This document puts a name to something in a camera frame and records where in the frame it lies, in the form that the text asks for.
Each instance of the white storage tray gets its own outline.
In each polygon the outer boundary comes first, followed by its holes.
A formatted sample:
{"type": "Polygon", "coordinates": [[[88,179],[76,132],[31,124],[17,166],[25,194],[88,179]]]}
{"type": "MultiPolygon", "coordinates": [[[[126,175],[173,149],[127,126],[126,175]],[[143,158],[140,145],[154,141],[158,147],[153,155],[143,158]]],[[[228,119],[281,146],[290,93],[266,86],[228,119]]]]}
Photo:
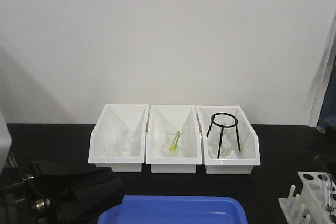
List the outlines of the white storage tray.
{"type": "Polygon", "coordinates": [[[151,105],[146,163],[151,165],[153,173],[195,173],[196,165],[202,163],[201,151],[201,134],[195,106],[151,105]],[[167,131],[173,134],[181,132],[181,152],[176,156],[171,156],[167,153],[168,148],[165,148],[167,131]]]}
{"type": "MultiPolygon", "coordinates": [[[[198,119],[202,131],[204,165],[208,174],[250,174],[255,165],[260,165],[258,136],[248,122],[240,106],[196,106],[198,119]],[[206,136],[211,123],[211,116],[215,113],[228,113],[238,119],[238,134],[241,151],[235,145],[230,155],[218,159],[210,151],[209,141],[213,134],[218,134],[221,128],[213,125],[209,138],[206,136]]],[[[227,117],[227,125],[232,125],[232,118],[227,117]]],[[[228,133],[237,143],[235,127],[228,128],[228,133]]]]}
{"type": "Polygon", "coordinates": [[[114,172],[140,172],[149,105],[106,104],[91,133],[89,163],[114,172]]]}

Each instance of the white door frame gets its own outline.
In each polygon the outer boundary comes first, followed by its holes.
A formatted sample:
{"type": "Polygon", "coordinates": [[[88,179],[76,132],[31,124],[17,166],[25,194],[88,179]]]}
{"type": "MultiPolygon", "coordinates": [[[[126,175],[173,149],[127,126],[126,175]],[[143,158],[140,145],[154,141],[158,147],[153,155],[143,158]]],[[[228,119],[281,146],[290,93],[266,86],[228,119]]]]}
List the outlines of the white door frame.
{"type": "Polygon", "coordinates": [[[325,92],[328,87],[330,74],[335,62],[336,56],[336,13],[333,17],[330,30],[327,37],[326,49],[323,53],[322,67],[319,70],[319,84],[316,90],[316,95],[311,109],[308,125],[310,127],[316,127],[319,120],[321,108],[324,101],[325,92]]]}

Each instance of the black wire stand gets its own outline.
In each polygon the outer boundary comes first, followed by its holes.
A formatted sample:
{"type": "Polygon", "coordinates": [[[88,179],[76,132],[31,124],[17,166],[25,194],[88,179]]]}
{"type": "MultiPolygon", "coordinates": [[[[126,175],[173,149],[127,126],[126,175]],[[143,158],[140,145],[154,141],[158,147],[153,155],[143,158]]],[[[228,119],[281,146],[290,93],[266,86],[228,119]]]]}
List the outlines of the black wire stand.
{"type": "Polygon", "coordinates": [[[241,148],[240,148],[240,141],[239,141],[239,133],[238,133],[238,119],[237,117],[235,117],[234,115],[231,115],[231,114],[228,114],[228,113],[216,113],[216,114],[213,114],[210,118],[211,120],[211,123],[210,123],[210,126],[209,126],[209,130],[208,130],[208,133],[206,134],[206,137],[209,137],[209,133],[210,133],[210,130],[211,130],[211,127],[213,124],[215,124],[216,126],[220,127],[220,140],[219,140],[219,147],[218,147],[218,154],[217,154],[217,158],[220,157],[220,152],[221,152],[221,146],[222,146],[222,140],[223,140],[223,132],[224,132],[224,128],[233,128],[235,127],[236,128],[236,134],[237,134],[237,145],[238,145],[238,150],[240,151],[241,148]],[[218,124],[215,122],[215,117],[217,115],[228,115],[230,116],[231,118],[233,118],[235,120],[235,123],[232,124],[232,125],[222,125],[222,124],[218,124]]]}

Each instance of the glass beaker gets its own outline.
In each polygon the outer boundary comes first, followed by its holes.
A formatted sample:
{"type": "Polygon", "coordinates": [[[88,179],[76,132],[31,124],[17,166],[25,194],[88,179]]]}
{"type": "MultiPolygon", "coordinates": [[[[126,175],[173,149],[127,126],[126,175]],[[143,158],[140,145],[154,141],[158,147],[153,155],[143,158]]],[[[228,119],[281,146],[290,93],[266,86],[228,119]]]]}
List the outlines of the glass beaker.
{"type": "Polygon", "coordinates": [[[121,135],[110,137],[108,155],[112,157],[129,157],[139,148],[140,139],[135,137],[134,131],[127,130],[121,135]]]}
{"type": "MultiPolygon", "coordinates": [[[[208,147],[211,158],[217,158],[221,132],[210,134],[208,137],[208,147]]],[[[227,157],[231,154],[234,144],[227,129],[223,130],[222,145],[220,157],[227,157]]]]}
{"type": "Polygon", "coordinates": [[[176,123],[177,127],[164,129],[164,145],[162,152],[165,157],[183,157],[183,148],[185,148],[185,136],[188,127],[185,123],[176,123]]]}

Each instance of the black tabletop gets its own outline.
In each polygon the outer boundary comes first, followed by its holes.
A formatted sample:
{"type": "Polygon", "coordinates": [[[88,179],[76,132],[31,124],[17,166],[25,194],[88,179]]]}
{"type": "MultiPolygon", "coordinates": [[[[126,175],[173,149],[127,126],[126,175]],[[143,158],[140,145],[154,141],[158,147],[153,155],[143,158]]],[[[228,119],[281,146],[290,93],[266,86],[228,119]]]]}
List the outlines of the black tabletop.
{"type": "MultiPolygon", "coordinates": [[[[60,164],[88,164],[89,124],[9,124],[12,152],[21,167],[45,159],[60,164]]],[[[250,175],[207,175],[203,165],[195,174],[117,173],[127,195],[226,196],[240,202],[249,224],[286,224],[278,198],[286,198],[291,185],[300,193],[297,171],[323,171],[315,158],[336,155],[336,142],[315,128],[297,125],[253,125],[259,137],[261,165],[250,175]]]]}

